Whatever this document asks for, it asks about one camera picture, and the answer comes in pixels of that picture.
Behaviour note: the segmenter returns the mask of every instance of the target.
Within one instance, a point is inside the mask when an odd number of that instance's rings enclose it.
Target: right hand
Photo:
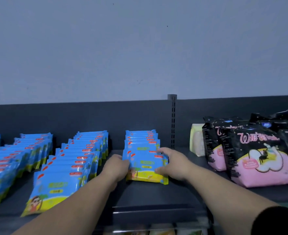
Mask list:
[[[164,153],[169,157],[168,165],[155,169],[155,173],[159,175],[170,176],[176,180],[186,180],[190,170],[195,166],[184,154],[176,150],[160,148],[157,152]]]

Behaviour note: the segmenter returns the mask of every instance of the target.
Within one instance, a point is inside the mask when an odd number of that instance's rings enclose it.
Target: wall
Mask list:
[[[0,0],[0,104],[288,94],[288,0]]]

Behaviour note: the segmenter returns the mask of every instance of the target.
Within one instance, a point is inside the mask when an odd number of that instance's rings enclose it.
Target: left hand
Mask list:
[[[117,182],[126,176],[129,164],[129,160],[122,160],[122,156],[114,154],[105,163],[101,175],[106,176],[109,180],[113,180],[115,188]]]

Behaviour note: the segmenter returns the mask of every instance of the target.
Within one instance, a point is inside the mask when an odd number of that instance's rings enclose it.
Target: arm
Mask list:
[[[161,148],[158,152],[169,157],[169,164],[156,173],[177,180],[187,180],[201,195],[226,234],[248,235],[256,217],[266,208],[278,206],[225,178],[190,162],[184,154]]]
[[[125,177],[128,167],[128,160],[113,155],[99,176],[13,235],[92,234],[110,192]]]

